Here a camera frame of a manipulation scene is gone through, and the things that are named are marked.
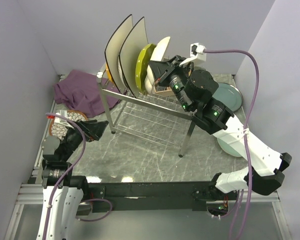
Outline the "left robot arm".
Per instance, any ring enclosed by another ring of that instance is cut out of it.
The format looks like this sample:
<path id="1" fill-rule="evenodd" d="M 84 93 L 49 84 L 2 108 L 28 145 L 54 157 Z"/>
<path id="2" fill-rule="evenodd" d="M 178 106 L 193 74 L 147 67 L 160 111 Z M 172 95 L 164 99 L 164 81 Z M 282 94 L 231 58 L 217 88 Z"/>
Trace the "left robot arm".
<path id="1" fill-rule="evenodd" d="M 81 201 L 91 197 L 87 178 L 73 175 L 74 165 L 68 161 L 80 144 L 98 141 L 109 122 L 79 120 L 59 138 L 49 136 L 43 142 L 43 204 L 38 240 L 68 240 Z"/>

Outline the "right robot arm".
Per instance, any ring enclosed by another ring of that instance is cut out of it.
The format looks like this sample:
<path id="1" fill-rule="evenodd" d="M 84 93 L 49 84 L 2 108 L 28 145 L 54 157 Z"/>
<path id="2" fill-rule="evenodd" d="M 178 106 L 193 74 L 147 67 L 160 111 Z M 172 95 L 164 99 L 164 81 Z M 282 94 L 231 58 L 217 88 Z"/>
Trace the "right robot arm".
<path id="1" fill-rule="evenodd" d="M 183 58 L 176 55 L 170 60 L 151 60 L 148 64 L 155 84 L 170 87 L 186 112 L 192 112 L 192 121 L 202 130 L 222 140 L 250 166 L 230 173 L 217 173 L 208 183 L 209 195 L 220 200 L 226 194 L 249 189 L 268 196 L 283 184 L 283 171 L 290 165 L 292 156 L 279 153 L 245 128 L 239 118 L 224 103 L 213 97 L 219 84 L 203 69 L 195 69 L 193 63 L 185 66 Z"/>

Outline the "wooden compartment tray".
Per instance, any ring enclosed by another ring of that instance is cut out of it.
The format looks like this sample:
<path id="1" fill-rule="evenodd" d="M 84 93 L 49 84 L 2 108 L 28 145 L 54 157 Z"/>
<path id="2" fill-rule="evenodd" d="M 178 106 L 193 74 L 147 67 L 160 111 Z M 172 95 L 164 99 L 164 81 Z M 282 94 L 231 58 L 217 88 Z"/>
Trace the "wooden compartment tray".
<path id="1" fill-rule="evenodd" d="M 155 86 L 152 92 L 162 97 L 172 97 L 175 95 L 170 87 L 164 87 L 159 85 Z"/>

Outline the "teal round plate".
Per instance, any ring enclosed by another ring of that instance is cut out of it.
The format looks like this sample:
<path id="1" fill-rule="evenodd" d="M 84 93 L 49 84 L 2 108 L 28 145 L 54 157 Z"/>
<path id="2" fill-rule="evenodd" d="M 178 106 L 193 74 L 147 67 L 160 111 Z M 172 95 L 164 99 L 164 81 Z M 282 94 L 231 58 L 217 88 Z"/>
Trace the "teal round plate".
<path id="1" fill-rule="evenodd" d="M 235 86 L 228 83 L 218 83 L 218 89 L 212 97 L 222 102 L 232 112 L 239 110 L 244 102 L 241 92 Z"/>

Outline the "square cream plate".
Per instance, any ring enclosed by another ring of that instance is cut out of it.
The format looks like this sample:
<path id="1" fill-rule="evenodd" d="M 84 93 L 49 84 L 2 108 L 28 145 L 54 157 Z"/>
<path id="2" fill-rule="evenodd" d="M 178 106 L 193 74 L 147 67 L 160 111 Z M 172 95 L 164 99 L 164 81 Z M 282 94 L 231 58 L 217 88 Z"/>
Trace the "square cream plate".
<path id="1" fill-rule="evenodd" d="M 108 67 L 108 72 L 114 82 L 114 85 L 120 93 L 123 93 L 125 91 L 126 86 L 119 75 L 118 57 L 122 44 L 132 28 L 133 15 L 129 14 L 113 32 L 104 50 L 105 62 Z"/>
<path id="2" fill-rule="evenodd" d="M 117 58 L 120 80 L 134 98 L 140 94 L 135 79 L 138 57 L 148 43 L 145 17 L 142 16 L 128 31 Z"/>

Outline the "metal dish rack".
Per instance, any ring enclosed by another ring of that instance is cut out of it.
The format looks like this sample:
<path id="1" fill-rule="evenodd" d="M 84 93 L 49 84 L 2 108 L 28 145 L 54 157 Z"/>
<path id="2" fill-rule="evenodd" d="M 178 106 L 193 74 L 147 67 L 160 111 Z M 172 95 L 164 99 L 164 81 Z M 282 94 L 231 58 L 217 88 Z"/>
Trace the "metal dish rack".
<path id="1" fill-rule="evenodd" d="M 117 91 L 107 75 L 106 64 L 96 74 L 101 102 L 112 134 L 121 132 L 166 148 L 178 149 L 182 158 L 195 124 L 192 114 L 184 112 L 172 96 L 139 94 L 130 90 Z"/>

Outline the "mint floral plate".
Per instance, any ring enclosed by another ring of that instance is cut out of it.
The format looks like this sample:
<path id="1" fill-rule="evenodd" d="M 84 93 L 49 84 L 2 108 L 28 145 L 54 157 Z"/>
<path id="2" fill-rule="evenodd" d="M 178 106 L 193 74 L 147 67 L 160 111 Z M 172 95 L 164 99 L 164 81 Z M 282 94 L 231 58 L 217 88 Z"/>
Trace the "mint floral plate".
<path id="1" fill-rule="evenodd" d="M 234 144 L 228 144 L 222 139 L 218 138 L 217 142 L 221 149 L 227 154 L 234 157 L 243 157 L 247 159 L 247 153 L 245 148 L 245 143 L 243 140 L 237 141 Z"/>

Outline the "floral patterned plate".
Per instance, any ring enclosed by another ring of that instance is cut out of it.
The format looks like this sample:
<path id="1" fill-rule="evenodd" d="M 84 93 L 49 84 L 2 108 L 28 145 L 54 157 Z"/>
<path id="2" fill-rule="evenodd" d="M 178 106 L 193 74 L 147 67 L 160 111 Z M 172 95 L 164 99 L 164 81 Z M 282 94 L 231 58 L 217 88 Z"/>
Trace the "floral patterned plate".
<path id="1" fill-rule="evenodd" d="M 88 120 L 87 116 L 84 113 L 76 110 L 57 110 L 56 114 L 67 117 L 67 119 L 73 122 Z M 66 120 L 56 117 L 52 118 L 48 132 L 50 136 L 55 136 L 62 140 L 66 136 L 68 128 L 73 129 L 74 127 Z"/>

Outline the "orange plate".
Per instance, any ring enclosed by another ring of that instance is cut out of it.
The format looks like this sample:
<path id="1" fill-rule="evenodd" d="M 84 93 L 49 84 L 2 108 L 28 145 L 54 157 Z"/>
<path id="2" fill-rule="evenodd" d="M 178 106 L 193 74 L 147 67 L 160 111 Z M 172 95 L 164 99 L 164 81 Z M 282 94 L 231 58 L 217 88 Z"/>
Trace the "orange plate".
<path id="1" fill-rule="evenodd" d="M 108 80 L 109 80 L 111 83 L 114 83 L 113 77 L 112 77 L 112 75 L 111 75 L 111 73 L 110 73 L 110 70 L 109 70 L 109 67 L 108 67 L 108 64 L 107 64 L 107 63 L 105 64 L 105 71 L 106 71 Z"/>

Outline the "green polka dot plate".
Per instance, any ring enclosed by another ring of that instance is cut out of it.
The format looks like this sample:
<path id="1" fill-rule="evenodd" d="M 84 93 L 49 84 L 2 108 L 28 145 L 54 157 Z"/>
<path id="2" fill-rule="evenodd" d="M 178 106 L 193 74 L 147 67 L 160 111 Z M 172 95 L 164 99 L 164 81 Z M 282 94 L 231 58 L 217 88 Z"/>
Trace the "green polka dot plate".
<path id="1" fill-rule="evenodd" d="M 153 43 L 147 44 L 142 48 L 137 57 L 136 67 L 135 67 L 135 84 L 139 92 L 146 95 L 148 92 L 145 87 L 145 79 L 147 76 L 147 68 L 151 56 L 153 54 L 156 45 Z"/>

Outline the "purple cloth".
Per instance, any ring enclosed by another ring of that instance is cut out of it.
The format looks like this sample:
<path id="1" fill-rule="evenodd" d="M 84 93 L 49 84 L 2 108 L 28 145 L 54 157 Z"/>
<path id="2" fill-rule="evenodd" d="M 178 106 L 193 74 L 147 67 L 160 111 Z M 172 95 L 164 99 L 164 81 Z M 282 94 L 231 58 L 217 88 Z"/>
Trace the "purple cloth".
<path id="1" fill-rule="evenodd" d="M 53 86 L 54 100 L 68 109 L 84 113 L 88 118 L 105 112 L 97 76 L 73 69 L 65 79 Z"/>

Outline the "cream round bowl plate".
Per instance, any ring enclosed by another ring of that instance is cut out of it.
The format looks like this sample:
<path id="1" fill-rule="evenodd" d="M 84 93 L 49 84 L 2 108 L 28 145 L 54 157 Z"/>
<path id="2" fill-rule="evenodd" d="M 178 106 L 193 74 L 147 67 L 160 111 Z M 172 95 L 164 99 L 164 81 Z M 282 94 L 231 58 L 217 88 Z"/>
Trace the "cream round bowl plate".
<path id="1" fill-rule="evenodd" d="M 164 54 L 168 48 L 170 39 L 171 39 L 171 37 L 167 36 L 158 42 L 158 44 L 154 48 L 152 55 L 150 57 L 151 61 L 161 61 L 164 58 Z M 152 94 L 155 92 L 155 87 L 154 87 L 155 78 L 153 76 L 153 72 L 149 65 L 147 67 L 146 73 L 147 73 L 147 75 L 144 80 L 145 89 L 148 94 Z"/>

